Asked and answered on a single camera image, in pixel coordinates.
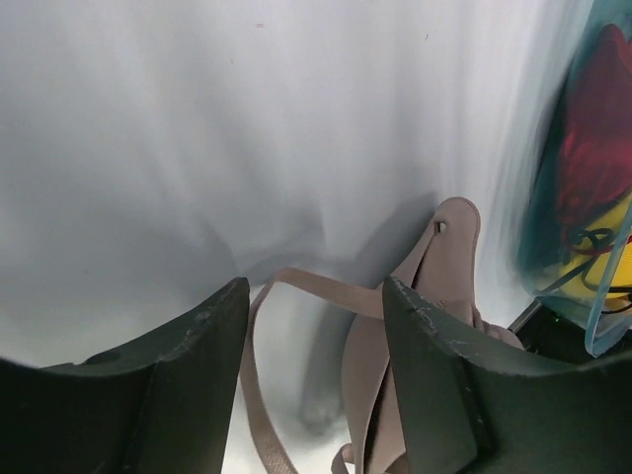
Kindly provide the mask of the beige bra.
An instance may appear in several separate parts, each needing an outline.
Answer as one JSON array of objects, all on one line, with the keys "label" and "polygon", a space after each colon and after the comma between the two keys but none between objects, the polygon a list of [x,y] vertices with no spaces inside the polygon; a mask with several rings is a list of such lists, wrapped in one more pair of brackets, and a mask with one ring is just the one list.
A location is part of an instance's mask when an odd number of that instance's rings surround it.
[{"label": "beige bra", "polygon": [[[480,224],[479,211],[469,199],[445,200],[392,275],[461,322],[519,348],[521,343],[513,332],[484,321],[475,305],[474,266]],[[296,470],[264,405],[254,352],[256,318],[277,283],[294,286],[356,315],[342,363],[343,404],[351,441],[335,455],[333,472],[344,473],[349,464],[357,473],[407,472],[380,289],[346,284],[296,268],[278,271],[251,303],[240,368],[252,440],[266,471]]]}]

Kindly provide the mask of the teal transparent plastic basin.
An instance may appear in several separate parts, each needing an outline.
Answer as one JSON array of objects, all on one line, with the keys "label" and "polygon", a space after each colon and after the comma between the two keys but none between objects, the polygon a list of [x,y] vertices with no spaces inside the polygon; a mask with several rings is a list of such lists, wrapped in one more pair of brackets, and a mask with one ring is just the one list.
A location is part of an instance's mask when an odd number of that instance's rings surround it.
[{"label": "teal transparent plastic basin", "polygon": [[601,356],[631,328],[631,4],[595,1],[562,84],[517,252],[525,289]]}]

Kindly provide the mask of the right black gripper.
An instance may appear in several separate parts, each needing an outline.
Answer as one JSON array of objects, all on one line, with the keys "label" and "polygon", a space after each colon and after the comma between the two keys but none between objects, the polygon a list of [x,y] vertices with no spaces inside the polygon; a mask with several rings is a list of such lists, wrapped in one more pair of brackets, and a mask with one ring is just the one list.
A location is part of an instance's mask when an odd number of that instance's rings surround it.
[{"label": "right black gripper", "polygon": [[580,364],[593,357],[585,349],[585,331],[554,311],[533,301],[510,325],[530,353]]}]

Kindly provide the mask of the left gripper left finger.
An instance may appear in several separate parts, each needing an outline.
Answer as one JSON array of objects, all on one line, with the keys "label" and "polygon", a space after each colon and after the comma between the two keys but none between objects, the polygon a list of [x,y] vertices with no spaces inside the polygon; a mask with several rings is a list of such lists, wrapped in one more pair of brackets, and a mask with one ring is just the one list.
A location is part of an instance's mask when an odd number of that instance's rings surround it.
[{"label": "left gripper left finger", "polygon": [[80,364],[1,363],[5,473],[217,473],[248,311],[237,277],[187,313]]}]

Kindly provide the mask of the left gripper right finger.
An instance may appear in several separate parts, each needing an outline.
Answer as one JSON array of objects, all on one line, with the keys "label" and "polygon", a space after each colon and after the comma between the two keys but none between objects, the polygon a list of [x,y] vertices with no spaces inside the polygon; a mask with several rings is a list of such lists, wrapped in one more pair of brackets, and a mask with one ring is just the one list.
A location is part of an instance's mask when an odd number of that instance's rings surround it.
[{"label": "left gripper right finger", "polygon": [[400,280],[383,306],[414,473],[627,473],[631,355],[568,364],[455,319]]}]

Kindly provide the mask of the yellow black bra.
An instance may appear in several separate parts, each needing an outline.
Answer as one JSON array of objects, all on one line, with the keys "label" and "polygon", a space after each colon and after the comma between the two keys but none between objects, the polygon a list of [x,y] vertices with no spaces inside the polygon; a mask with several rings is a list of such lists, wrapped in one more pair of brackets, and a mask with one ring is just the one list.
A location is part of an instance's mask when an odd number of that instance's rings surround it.
[{"label": "yellow black bra", "polygon": [[[574,236],[569,257],[560,270],[560,277],[570,278],[561,285],[564,294],[582,300],[594,299],[630,203],[628,195]],[[602,313],[631,314],[631,236],[606,291]]]}]

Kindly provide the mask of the red bra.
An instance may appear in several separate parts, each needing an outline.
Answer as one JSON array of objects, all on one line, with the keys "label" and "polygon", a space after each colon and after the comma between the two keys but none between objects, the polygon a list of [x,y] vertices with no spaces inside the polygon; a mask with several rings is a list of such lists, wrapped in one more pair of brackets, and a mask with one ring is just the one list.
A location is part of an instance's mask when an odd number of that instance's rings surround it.
[{"label": "red bra", "polygon": [[556,214],[574,236],[631,194],[631,43],[608,24],[568,96]]}]

